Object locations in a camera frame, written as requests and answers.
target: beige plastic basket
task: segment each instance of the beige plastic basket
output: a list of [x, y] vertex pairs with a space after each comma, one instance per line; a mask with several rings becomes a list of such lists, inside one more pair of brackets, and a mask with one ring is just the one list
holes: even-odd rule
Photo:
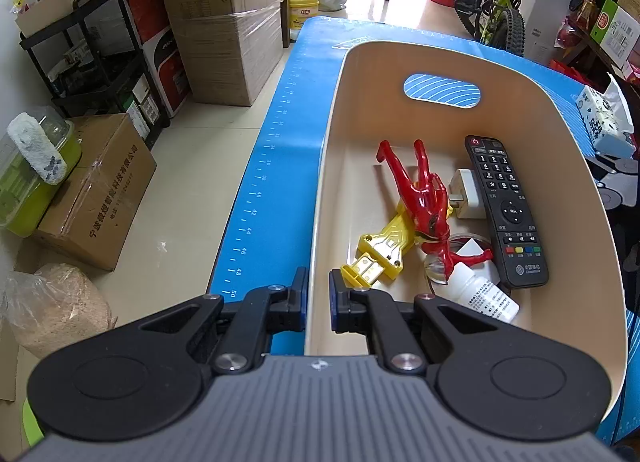
[[[403, 91], [412, 74], [478, 86], [473, 108], [415, 100]], [[376, 161], [388, 140], [410, 174], [413, 142], [424, 141], [431, 171], [448, 184], [469, 168], [466, 135], [501, 140], [514, 164], [540, 232], [549, 269], [542, 287], [512, 292], [514, 324], [591, 354], [607, 370], [612, 397], [626, 369], [622, 280], [604, 208], [574, 138], [548, 95], [509, 68], [467, 54], [397, 42], [366, 42], [344, 60], [322, 156], [309, 286], [305, 353], [367, 353], [363, 336], [332, 333], [328, 273], [351, 263], [360, 235], [377, 233], [394, 216], [398, 190], [386, 163]], [[488, 237], [486, 220], [449, 219], [452, 233]], [[375, 288], [398, 301], [427, 291], [414, 247], [404, 270]]]

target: white power adapter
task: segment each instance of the white power adapter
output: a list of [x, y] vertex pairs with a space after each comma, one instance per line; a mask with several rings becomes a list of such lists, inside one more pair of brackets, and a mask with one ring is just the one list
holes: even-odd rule
[[482, 195], [478, 190], [476, 176], [471, 169], [457, 169], [454, 173], [449, 182], [449, 203], [459, 218], [486, 218]]

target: yellow detergent bottle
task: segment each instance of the yellow detergent bottle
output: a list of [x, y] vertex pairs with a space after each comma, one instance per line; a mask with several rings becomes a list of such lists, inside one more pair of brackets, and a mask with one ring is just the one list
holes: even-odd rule
[[318, 0], [289, 0], [289, 28], [300, 30], [310, 17], [318, 15]]

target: tv remote control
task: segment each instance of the tv remote control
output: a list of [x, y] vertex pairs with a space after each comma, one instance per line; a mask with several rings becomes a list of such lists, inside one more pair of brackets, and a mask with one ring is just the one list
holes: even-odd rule
[[465, 146], [482, 192], [501, 282], [511, 289], [544, 285], [548, 270], [538, 229], [502, 142], [468, 135]]

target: red toy figure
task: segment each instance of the red toy figure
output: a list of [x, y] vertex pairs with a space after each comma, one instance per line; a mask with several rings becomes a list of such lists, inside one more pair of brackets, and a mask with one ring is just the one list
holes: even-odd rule
[[386, 160], [396, 180], [398, 193], [415, 224], [415, 241], [427, 254], [437, 254], [444, 264], [445, 279], [453, 272], [453, 266], [460, 261], [469, 267], [494, 257], [491, 249], [477, 256], [460, 256], [449, 250], [449, 224], [447, 208], [449, 195], [442, 180], [429, 172], [429, 159], [422, 140], [414, 142], [415, 157], [418, 161], [417, 187], [402, 167], [402, 162], [391, 150], [388, 141], [383, 140], [378, 148], [378, 162]]

